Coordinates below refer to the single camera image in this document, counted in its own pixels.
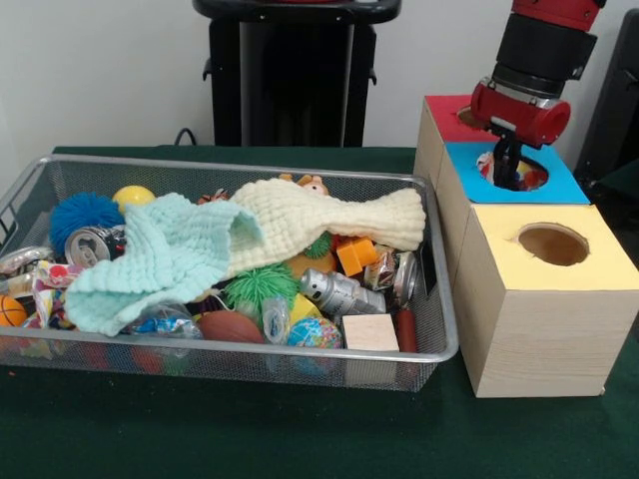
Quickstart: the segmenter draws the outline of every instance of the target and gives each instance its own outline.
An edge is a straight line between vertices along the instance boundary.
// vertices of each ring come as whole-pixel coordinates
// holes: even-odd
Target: orange basketball toy
[[[27,311],[11,296],[0,295],[0,326],[21,326],[27,320]]]

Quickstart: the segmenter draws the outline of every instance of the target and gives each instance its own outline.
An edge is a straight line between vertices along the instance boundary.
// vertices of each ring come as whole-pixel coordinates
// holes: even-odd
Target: wire mesh basket
[[[330,194],[368,201],[415,188],[427,212],[418,256],[419,278],[410,309],[416,318],[418,353],[244,344],[100,334],[55,329],[0,327],[0,363],[201,378],[419,390],[436,365],[457,351],[457,331],[446,271],[437,204],[424,179],[378,174],[295,171],[185,162],[51,156],[34,162],[0,201],[0,255],[48,244],[53,208],[71,195],[110,197],[125,185],[142,185],[157,196],[178,192],[196,201],[218,188],[235,191],[247,182],[280,173],[323,177]]]

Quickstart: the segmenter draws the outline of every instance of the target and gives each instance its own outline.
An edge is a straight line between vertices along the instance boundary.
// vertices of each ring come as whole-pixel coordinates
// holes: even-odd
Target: light blue knitted cloth
[[[114,336],[148,305],[192,301],[227,274],[231,235],[262,239],[242,207],[196,206],[177,194],[127,206],[125,221],[125,254],[83,271],[67,290],[68,318],[82,331]]]

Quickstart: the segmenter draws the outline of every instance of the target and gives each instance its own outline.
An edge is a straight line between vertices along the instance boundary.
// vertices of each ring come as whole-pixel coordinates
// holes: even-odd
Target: orange block
[[[357,258],[362,266],[368,266],[377,261],[377,251],[375,251],[375,246],[370,239],[356,239],[352,242],[352,246],[355,248]]]
[[[337,247],[337,257],[346,276],[363,271],[365,266],[377,261],[377,252],[368,238],[350,239]]]
[[[352,241],[347,241],[337,247],[337,257],[346,276],[353,276],[363,271]]]

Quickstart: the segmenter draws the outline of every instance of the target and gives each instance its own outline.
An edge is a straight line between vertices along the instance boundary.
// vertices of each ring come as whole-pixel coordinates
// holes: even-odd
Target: red box lid
[[[426,102],[445,143],[496,142],[494,135],[461,123],[457,112],[470,105],[470,95],[427,96]]]

